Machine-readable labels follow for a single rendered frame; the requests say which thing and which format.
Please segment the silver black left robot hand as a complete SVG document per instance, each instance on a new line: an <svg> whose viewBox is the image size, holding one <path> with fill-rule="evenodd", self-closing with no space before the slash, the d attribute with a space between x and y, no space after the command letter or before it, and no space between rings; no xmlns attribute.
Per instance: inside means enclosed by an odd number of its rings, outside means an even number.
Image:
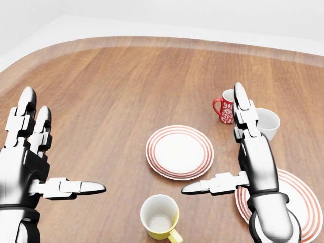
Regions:
<svg viewBox="0 0 324 243"><path fill-rule="evenodd" d="M50 165L46 151L52 143L51 112L46 106L36 110L37 97L27 86L10 110L5 145L0 150L0 208L36 208L40 198L72 200L81 195L104 193L97 182L48 178Z"/></svg>

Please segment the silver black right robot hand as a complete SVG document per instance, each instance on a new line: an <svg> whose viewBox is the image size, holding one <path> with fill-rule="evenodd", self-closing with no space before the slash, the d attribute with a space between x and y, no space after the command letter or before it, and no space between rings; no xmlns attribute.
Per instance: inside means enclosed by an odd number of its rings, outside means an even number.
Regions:
<svg viewBox="0 0 324 243"><path fill-rule="evenodd" d="M210 180L201 180L182 188L185 195L210 193L212 196L233 193L243 186L250 194L278 192L279 182L275 160L267 137L257 129L259 121L252 100L248 99L240 82L234 86L234 136L240 144L238 161L241 171L218 173Z"/></svg>

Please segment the plain white mug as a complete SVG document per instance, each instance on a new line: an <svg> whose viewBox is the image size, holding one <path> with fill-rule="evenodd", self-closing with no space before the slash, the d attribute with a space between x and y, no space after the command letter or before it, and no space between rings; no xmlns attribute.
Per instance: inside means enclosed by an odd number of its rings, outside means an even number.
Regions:
<svg viewBox="0 0 324 243"><path fill-rule="evenodd" d="M276 113L265 108L257 108L256 111L259 118L257 128L271 141L280 127L280 118Z"/></svg>

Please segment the white plate with red rings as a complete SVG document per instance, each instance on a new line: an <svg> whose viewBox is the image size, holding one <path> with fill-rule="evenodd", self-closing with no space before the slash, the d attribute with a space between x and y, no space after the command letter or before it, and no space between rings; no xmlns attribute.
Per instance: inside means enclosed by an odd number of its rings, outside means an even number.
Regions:
<svg viewBox="0 0 324 243"><path fill-rule="evenodd" d="M146 158L160 175L173 180L191 180L212 165L214 149L201 131L185 125L165 126L147 141Z"/></svg>
<svg viewBox="0 0 324 243"><path fill-rule="evenodd" d="M298 219L301 228L301 243L312 243L320 234L323 226L323 212L321 205L313 191L297 176L277 169L279 178L279 191L288 196L289 202L286 204ZM247 201L250 198L249 192L244 187L235 190L235 200L237 208L243 219L249 224L251 211ZM261 231L260 223L255 223L256 231ZM261 233L257 243L272 243Z"/></svg>

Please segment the red mug with white pattern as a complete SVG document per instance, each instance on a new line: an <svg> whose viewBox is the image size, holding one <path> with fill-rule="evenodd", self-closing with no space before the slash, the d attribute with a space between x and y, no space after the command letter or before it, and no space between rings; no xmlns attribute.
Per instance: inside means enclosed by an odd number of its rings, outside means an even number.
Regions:
<svg viewBox="0 0 324 243"><path fill-rule="evenodd" d="M217 110L216 103L220 102L220 110ZM232 124L233 123L233 114L232 107L234 104L234 90L228 89L225 90L222 94L221 98L214 99L213 101L213 109L219 117L219 120L224 124Z"/></svg>

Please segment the yellow and white mug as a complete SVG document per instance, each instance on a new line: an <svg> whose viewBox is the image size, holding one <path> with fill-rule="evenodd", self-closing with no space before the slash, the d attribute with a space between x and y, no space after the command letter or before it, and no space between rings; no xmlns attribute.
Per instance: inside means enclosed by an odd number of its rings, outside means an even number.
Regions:
<svg viewBox="0 0 324 243"><path fill-rule="evenodd" d="M147 233L155 240L184 243L175 227L180 211L177 203L169 196L157 194L149 197L142 205L140 219Z"/></svg>

